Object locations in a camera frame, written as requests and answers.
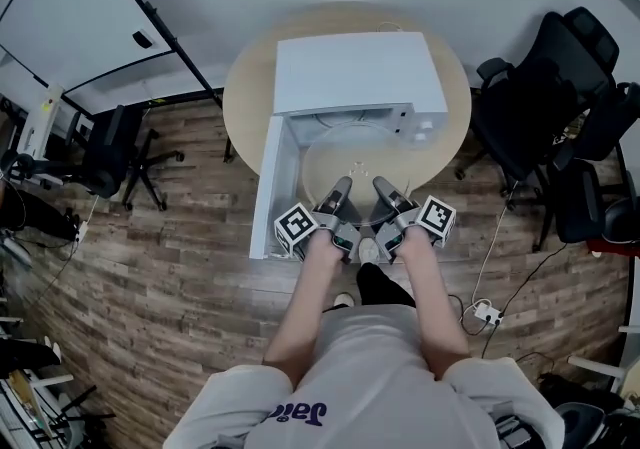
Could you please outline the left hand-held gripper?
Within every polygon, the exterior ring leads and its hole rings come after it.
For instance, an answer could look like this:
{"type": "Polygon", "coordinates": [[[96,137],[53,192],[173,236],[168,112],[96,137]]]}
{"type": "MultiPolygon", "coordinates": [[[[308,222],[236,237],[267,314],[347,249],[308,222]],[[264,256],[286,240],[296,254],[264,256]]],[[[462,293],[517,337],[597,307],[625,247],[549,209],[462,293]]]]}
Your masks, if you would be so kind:
{"type": "Polygon", "coordinates": [[[331,242],[341,252],[341,261],[349,264],[358,252],[360,232],[341,218],[352,218],[354,207],[349,201],[352,179],[341,177],[324,199],[308,211],[297,203],[274,221],[275,236],[290,257],[303,261],[309,240],[317,230],[328,231],[331,242]]]}

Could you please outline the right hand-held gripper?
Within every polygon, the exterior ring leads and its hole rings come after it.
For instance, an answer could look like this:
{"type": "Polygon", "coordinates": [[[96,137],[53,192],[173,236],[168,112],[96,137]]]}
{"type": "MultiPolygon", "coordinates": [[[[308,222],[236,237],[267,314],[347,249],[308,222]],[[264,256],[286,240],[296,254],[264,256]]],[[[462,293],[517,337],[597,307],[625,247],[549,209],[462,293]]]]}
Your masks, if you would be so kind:
{"type": "Polygon", "coordinates": [[[403,243],[409,227],[424,229],[432,244],[444,247],[456,219],[456,210],[441,200],[429,196],[421,205],[393,186],[382,176],[373,179],[378,200],[373,208],[374,220],[385,221],[375,235],[381,254],[389,263],[396,258],[396,250],[403,243]]]}

